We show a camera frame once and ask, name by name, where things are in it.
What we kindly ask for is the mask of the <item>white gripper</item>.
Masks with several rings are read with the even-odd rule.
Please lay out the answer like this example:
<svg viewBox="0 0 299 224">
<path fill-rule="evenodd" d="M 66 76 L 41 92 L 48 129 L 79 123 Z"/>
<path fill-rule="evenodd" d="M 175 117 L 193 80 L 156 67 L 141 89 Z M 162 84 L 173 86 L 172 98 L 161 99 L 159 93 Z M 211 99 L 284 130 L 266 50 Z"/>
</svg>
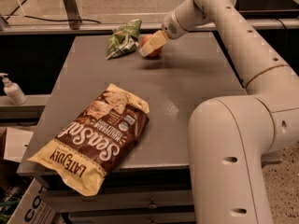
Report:
<svg viewBox="0 0 299 224">
<path fill-rule="evenodd" d="M 139 53 L 142 57 L 146 57 L 156 49 L 165 45 L 169 39 L 178 39 L 187 34 L 178 23 L 175 11 L 171 11 L 165 16 L 162 23 L 162 30 L 159 30 L 152 34 L 148 42 L 140 48 Z"/>
</svg>

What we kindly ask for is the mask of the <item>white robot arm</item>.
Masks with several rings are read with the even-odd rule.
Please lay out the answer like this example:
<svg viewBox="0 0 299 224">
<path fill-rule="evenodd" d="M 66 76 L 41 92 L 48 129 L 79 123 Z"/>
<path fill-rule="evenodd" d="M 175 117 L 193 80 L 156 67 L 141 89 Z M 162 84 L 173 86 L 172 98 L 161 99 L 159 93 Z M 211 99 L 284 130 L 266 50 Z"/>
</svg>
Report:
<svg viewBox="0 0 299 224">
<path fill-rule="evenodd" d="M 209 99 L 189 121 L 188 156 L 197 224 L 273 224 L 262 157 L 299 141 L 299 78 L 235 9 L 235 0 L 186 0 L 140 49 L 213 21 L 245 92 Z"/>
</svg>

